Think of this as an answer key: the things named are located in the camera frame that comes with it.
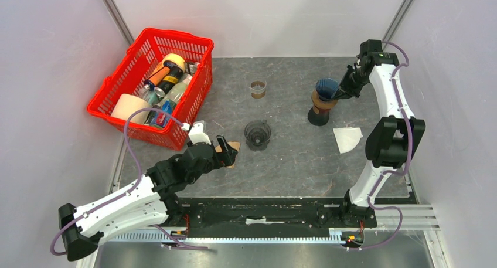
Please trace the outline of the blue ribbed dripper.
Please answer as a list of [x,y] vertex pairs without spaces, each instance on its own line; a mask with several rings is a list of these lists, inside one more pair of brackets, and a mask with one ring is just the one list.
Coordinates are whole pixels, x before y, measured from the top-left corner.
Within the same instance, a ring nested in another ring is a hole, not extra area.
[[328,102],[333,100],[338,87],[339,83],[335,79],[326,77],[317,81],[315,90],[321,101]]

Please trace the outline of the brown wooden ring holder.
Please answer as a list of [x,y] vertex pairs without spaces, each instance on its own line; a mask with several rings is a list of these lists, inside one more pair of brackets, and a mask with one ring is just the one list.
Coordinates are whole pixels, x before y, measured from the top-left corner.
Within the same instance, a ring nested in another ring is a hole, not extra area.
[[316,90],[312,92],[311,100],[313,103],[312,108],[310,109],[311,112],[315,114],[327,114],[329,111],[334,108],[338,100],[329,100],[329,101],[323,101],[319,98],[319,94]]

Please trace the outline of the white paper coffee filter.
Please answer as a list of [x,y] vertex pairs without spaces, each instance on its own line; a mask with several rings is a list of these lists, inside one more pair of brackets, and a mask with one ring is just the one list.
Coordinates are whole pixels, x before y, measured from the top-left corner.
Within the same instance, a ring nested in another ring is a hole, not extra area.
[[352,151],[363,137],[359,127],[334,128],[333,133],[340,154]]

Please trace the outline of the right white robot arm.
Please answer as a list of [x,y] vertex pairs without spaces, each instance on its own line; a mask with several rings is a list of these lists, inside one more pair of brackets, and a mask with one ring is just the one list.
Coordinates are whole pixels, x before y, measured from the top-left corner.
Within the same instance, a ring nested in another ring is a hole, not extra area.
[[407,104],[400,81],[401,63],[395,53],[382,49],[383,41],[369,39],[360,44],[358,63],[349,65],[336,100],[358,98],[363,87],[374,88],[380,120],[365,144],[367,163],[359,180],[349,189],[339,206],[338,219],[345,226],[374,226],[375,198],[390,176],[407,174],[426,124],[417,119]]

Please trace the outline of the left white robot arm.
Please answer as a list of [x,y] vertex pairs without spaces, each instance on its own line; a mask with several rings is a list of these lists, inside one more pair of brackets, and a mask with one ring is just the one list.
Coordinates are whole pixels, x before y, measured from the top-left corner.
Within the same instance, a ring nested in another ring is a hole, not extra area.
[[145,226],[176,226],[185,209],[177,193],[203,174],[232,166],[239,153],[222,135],[213,143],[188,143],[182,154],[157,162],[122,189],[83,206],[67,203],[58,209],[60,231],[56,239],[72,262],[95,252],[103,243]]

